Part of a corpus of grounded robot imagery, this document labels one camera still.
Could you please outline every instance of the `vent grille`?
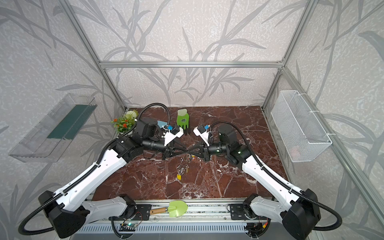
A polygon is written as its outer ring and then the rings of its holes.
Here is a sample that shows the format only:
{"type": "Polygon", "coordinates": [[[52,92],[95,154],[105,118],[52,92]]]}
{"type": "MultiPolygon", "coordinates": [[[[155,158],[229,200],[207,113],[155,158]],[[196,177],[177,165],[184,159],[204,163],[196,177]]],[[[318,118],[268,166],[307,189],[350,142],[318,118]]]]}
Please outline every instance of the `vent grille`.
{"type": "MultiPolygon", "coordinates": [[[[135,233],[242,233],[246,223],[141,223],[135,233]]],[[[90,223],[76,233],[113,233],[109,223],[90,223]]]]}

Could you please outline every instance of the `blue object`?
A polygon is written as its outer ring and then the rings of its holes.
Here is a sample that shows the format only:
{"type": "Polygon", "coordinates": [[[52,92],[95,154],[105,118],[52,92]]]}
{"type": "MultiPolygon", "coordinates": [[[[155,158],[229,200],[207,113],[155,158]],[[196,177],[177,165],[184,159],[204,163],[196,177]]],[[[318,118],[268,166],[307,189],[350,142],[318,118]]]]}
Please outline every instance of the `blue object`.
{"type": "Polygon", "coordinates": [[[160,127],[160,128],[163,128],[165,125],[167,125],[167,123],[166,122],[163,122],[163,121],[157,121],[157,124],[158,124],[158,126],[160,127]]]}

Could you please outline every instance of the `red marble table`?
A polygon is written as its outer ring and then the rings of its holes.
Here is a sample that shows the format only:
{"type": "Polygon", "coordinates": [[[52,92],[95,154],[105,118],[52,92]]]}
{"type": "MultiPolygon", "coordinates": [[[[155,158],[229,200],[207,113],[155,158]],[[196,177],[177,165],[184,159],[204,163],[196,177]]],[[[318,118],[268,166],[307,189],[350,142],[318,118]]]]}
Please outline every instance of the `red marble table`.
{"type": "MultiPolygon", "coordinates": [[[[170,108],[173,123],[176,122],[177,109],[170,108]]],[[[192,107],[187,110],[192,129],[217,120],[236,124],[248,137],[260,159],[286,179],[260,107],[192,107]]],[[[166,121],[166,113],[162,108],[150,108],[143,116],[166,121]]],[[[212,132],[217,140],[217,132],[212,132]]],[[[182,136],[180,141],[190,147],[201,139],[191,131],[190,135],[182,136]]],[[[210,162],[196,158],[189,164],[188,173],[178,180],[176,168],[181,157],[162,161],[160,154],[145,151],[144,155],[137,156],[106,179],[96,189],[93,200],[114,198],[122,194],[134,200],[248,197],[252,193],[271,196],[254,178],[230,165],[224,157],[213,156],[210,162]]]]}

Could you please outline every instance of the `green sponge strip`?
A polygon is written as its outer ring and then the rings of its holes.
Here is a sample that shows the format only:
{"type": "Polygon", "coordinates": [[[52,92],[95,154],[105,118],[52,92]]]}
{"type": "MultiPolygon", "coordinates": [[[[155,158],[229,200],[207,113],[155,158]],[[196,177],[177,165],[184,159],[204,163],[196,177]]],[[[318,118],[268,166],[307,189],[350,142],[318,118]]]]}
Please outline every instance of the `green sponge strip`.
{"type": "Polygon", "coordinates": [[[95,110],[96,105],[75,105],[47,138],[74,139],[80,128],[95,110]]]}

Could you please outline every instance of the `gray wall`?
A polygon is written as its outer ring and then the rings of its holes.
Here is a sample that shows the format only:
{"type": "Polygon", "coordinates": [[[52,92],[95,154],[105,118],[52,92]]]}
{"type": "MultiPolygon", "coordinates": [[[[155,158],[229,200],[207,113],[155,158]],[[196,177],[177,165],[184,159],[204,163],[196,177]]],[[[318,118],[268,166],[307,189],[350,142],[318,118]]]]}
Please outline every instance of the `gray wall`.
{"type": "MultiPolygon", "coordinates": [[[[308,96],[378,192],[384,196],[384,2],[327,1],[316,6],[288,63],[308,96]]],[[[270,111],[278,92],[291,90],[282,78],[266,113],[288,175],[343,217],[324,239],[384,239],[384,230],[331,149],[312,162],[292,163],[270,111]]],[[[321,225],[334,222],[322,212],[321,225]]]]}
{"type": "MultiPolygon", "coordinates": [[[[70,0],[103,61],[279,61],[307,0],[70,0]]],[[[261,105],[276,69],[111,69],[127,106],[261,105]]]]}
{"type": "MultiPolygon", "coordinates": [[[[19,223],[37,197],[89,166],[114,134],[122,114],[56,1],[0,3],[0,239],[53,239],[55,232],[20,236],[19,223]],[[56,163],[23,163],[8,152],[67,94],[94,96],[94,113],[56,163]]],[[[28,229],[50,227],[42,214],[28,229]]]]}

